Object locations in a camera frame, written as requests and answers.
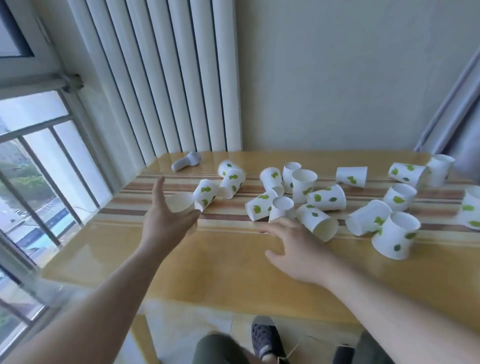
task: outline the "white paper cup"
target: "white paper cup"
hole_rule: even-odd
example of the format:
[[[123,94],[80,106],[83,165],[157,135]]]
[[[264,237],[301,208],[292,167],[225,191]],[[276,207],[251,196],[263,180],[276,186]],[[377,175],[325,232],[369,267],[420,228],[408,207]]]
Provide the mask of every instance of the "white paper cup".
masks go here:
[[[344,210],[347,207],[347,199],[343,188],[336,184],[323,190],[310,192],[307,195],[307,204],[322,211]]]
[[[349,186],[364,188],[368,167],[338,167],[336,181]]]
[[[220,177],[225,177],[227,175],[227,170],[230,168],[235,168],[236,170],[242,170],[238,165],[233,163],[231,160],[225,159],[218,166],[218,175]]]
[[[225,177],[220,184],[220,197],[232,198],[245,182],[245,171],[236,168],[229,168],[225,171]]]
[[[307,195],[313,191],[317,174],[312,170],[295,170],[292,172],[293,202],[304,204]]]
[[[193,192],[193,197],[197,203],[197,208],[204,211],[219,195],[220,187],[211,180],[201,180]]]
[[[165,200],[171,212],[186,215],[195,210],[195,198],[189,192],[177,192]]]
[[[260,220],[270,215],[272,210],[272,202],[276,195],[274,190],[268,190],[260,196],[250,200],[245,204],[248,217],[252,221]]]
[[[348,215],[345,224],[353,235],[362,236],[369,231],[377,231],[391,214],[392,209],[385,202],[372,200]]]
[[[297,219],[323,242],[332,239],[338,230],[338,220],[323,211],[305,204],[297,210]]]
[[[270,211],[270,217],[268,222],[279,218],[280,216],[285,216],[290,219],[295,218],[295,210],[293,208],[294,203],[290,197],[280,196],[275,197],[272,201],[272,211]]]
[[[416,217],[406,212],[394,212],[372,237],[373,247],[388,258],[406,259],[420,225]]]
[[[288,162],[285,163],[283,166],[283,188],[285,190],[286,194],[292,194],[293,193],[293,188],[292,188],[292,173],[295,170],[299,170],[301,168],[301,164],[297,162]]]
[[[455,158],[445,154],[435,154],[427,163],[429,170],[427,176],[427,185],[431,187],[440,187],[445,184],[448,174],[455,163]]]
[[[405,211],[417,196],[417,190],[404,183],[395,183],[384,196],[392,211]]]
[[[394,163],[388,171],[388,176],[402,183],[406,183],[419,189],[426,183],[428,178],[427,166],[415,166],[413,164]]]
[[[473,230],[480,230],[480,186],[470,186],[465,189],[465,196],[456,219],[459,224]]]
[[[280,170],[275,167],[265,168],[262,173],[260,173],[260,180],[264,185],[265,191],[270,189],[274,190],[277,196],[283,196],[285,192],[282,184],[282,175]]]

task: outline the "table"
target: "table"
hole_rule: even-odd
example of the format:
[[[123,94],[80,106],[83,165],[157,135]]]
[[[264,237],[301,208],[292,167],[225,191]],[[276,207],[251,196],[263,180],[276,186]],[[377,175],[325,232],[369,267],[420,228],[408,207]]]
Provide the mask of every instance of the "table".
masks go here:
[[[388,179],[393,162],[424,165],[430,156],[409,151],[205,152],[200,165],[173,173],[182,153],[165,154],[129,183],[47,264],[49,280],[94,288],[137,247],[143,215],[159,175],[166,194],[193,192],[200,179],[220,183],[216,170],[230,159],[247,172],[247,181],[231,200],[216,200],[202,214],[195,234],[186,237],[162,263],[146,300],[174,300],[221,310],[336,323],[358,323],[327,290],[296,282],[271,266],[264,251],[282,252],[281,241],[259,234],[246,215],[245,202],[262,193],[260,172],[282,170],[288,161],[319,175],[316,188],[335,183],[337,167],[368,166],[365,189],[345,187],[345,211],[330,212],[340,228],[328,245],[335,254],[358,264],[393,289],[426,302],[480,332],[480,235],[456,225],[463,189],[469,181],[449,178],[447,185],[422,189],[411,213],[422,222],[411,257],[388,259],[377,253],[370,237],[355,237],[344,223],[349,212],[382,198],[395,181]],[[149,362],[155,362],[144,316],[132,333]]]

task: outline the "person's right hand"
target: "person's right hand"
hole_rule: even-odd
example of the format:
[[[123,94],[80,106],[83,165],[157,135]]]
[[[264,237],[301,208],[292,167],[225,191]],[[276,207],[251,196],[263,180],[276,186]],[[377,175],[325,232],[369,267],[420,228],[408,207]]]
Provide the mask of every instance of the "person's right hand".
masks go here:
[[[270,263],[293,279],[325,285],[336,258],[305,226],[297,221],[280,217],[271,223],[258,223],[257,229],[283,240],[285,255],[271,250],[265,252]]]

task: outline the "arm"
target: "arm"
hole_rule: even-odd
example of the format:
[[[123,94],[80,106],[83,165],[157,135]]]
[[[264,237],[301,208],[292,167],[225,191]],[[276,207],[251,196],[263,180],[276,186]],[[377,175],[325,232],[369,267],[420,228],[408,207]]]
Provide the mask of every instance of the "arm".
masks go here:
[[[160,263],[195,223],[200,211],[172,213],[156,181],[140,245],[85,301],[33,339],[16,348],[4,364],[113,363]]]
[[[334,256],[303,225],[278,218],[259,230],[283,240],[285,255],[265,252],[274,266],[330,290],[395,363],[480,363],[478,334]]]

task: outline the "gray wall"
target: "gray wall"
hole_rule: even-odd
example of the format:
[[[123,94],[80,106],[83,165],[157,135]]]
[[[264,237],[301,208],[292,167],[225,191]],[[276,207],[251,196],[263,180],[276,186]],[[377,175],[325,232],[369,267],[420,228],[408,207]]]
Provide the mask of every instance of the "gray wall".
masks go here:
[[[412,149],[480,45],[478,0],[237,0],[245,150]]]

